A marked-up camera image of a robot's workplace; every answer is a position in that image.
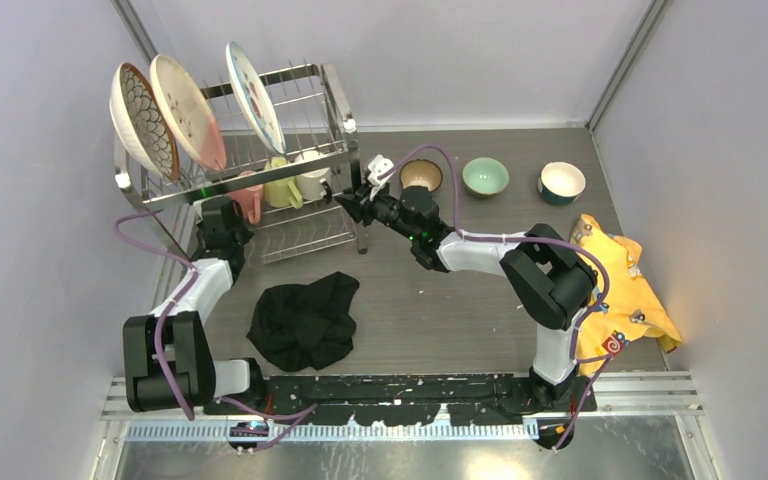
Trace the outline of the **white ribbed mug black handle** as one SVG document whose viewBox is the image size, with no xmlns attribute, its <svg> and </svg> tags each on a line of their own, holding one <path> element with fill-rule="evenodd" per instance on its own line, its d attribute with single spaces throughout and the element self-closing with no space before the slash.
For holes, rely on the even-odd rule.
<svg viewBox="0 0 768 480">
<path fill-rule="evenodd" d="M 318 150 L 306 150 L 298 154 L 294 159 L 294 164 L 302 164 L 317 160 L 323 157 Z M 325 195 L 323 183 L 332 181 L 332 169 L 330 167 L 319 168 L 297 174 L 295 182 L 302 197 L 307 201 L 318 201 Z"/>
</svg>

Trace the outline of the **light green mug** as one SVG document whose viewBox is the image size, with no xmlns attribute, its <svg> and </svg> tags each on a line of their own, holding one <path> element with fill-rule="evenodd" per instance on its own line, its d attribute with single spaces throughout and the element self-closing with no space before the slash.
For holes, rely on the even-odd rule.
<svg viewBox="0 0 768 480">
<path fill-rule="evenodd" d="M 263 171 L 271 171 L 289 165 L 290 162 L 283 156 L 271 158 Z M 293 207 L 299 209 L 303 206 L 304 198 L 299 192 L 295 176 L 278 178 L 264 185 L 264 198 L 267 204 L 273 208 Z"/>
</svg>

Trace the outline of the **pink mug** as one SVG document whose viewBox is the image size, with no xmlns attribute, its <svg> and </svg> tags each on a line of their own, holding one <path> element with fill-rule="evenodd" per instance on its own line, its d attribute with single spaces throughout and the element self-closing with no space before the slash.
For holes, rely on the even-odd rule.
<svg viewBox="0 0 768 480">
<path fill-rule="evenodd" d="M 231 199 L 239 204 L 245 219 L 251 225 L 258 225 L 261 221 L 263 195 L 263 184 L 252 185 L 228 194 Z"/>
</svg>

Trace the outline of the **watermelon pattern plate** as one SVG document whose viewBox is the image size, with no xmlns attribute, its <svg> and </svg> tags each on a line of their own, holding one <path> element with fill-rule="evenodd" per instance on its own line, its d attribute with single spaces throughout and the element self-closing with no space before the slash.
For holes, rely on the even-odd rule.
<svg viewBox="0 0 768 480">
<path fill-rule="evenodd" d="M 252 131 L 271 153 L 284 155 L 285 137 L 260 75 L 234 41 L 225 46 L 225 61 L 232 92 Z"/>
</svg>

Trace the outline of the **pink and cream plate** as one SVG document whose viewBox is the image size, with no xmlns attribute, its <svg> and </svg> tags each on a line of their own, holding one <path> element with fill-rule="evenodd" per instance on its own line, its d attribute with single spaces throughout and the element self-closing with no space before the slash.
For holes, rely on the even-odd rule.
<svg viewBox="0 0 768 480">
<path fill-rule="evenodd" d="M 227 154 L 218 119 L 186 69 L 174 58 L 158 54 L 150 63 L 149 79 L 167 126 L 190 159 L 208 170 L 225 169 Z"/>
</svg>

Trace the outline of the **dark blue bowl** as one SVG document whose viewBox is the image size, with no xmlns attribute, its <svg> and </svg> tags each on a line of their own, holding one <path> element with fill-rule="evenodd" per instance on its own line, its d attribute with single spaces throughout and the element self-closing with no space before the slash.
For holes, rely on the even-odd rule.
<svg viewBox="0 0 768 480">
<path fill-rule="evenodd" d="M 573 203 L 587 185 L 583 172 L 567 162 L 547 163 L 537 179 L 537 191 L 550 205 L 565 206 Z"/>
</svg>

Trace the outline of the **flower pattern brown-rim plate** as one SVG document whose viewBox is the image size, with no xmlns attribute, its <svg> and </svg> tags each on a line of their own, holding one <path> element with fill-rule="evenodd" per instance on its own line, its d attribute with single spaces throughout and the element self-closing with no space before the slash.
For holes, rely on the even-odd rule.
<svg viewBox="0 0 768 480">
<path fill-rule="evenodd" d="M 133 64 L 120 64 L 113 76 L 109 111 L 125 150 L 149 172 L 177 181 L 177 146 L 160 112 L 149 80 Z"/>
</svg>

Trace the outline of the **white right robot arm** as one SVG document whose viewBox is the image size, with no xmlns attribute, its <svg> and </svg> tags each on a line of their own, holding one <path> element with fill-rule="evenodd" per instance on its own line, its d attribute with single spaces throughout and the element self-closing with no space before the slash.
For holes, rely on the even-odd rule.
<svg viewBox="0 0 768 480">
<path fill-rule="evenodd" d="M 537 349 L 529 370 L 531 397 L 556 410 L 571 395 L 578 372 L 578 330 L 595 305 L 594 288 L 609 282 L 604 265 L 583 248 L 563 241 L 547 224 L 513 235 L 467 233 L 445 223 L 424 187 L 408 187 L 395 198 L 370 185 L 333 195 L 353 221 L 377 221 L 411 243 L 423 268 L 473 271 L 506 278 L 527 314 L 537 323 Z"/>
</svg>

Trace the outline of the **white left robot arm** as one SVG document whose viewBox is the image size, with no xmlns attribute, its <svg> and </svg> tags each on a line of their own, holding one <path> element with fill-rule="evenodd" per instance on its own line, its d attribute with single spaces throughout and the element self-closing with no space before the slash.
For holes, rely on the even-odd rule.
<svg viewBox="0 0 768 480">
<path fill-rule="evenodd" d="M 252 233 L 241 207 L 227 196 L 201 204 L 197 249 L 179 258 L 186 275 L 150 313 L 123 325 L 125 391 L 134 412 L 179 407 L 193 417 L 197 406 L 228 397 L 244 414 L 258 412 L 266 381 L 252 358 L 213 358 L 204 326 L 218 301 L 238 280 Z"/>
</svg>

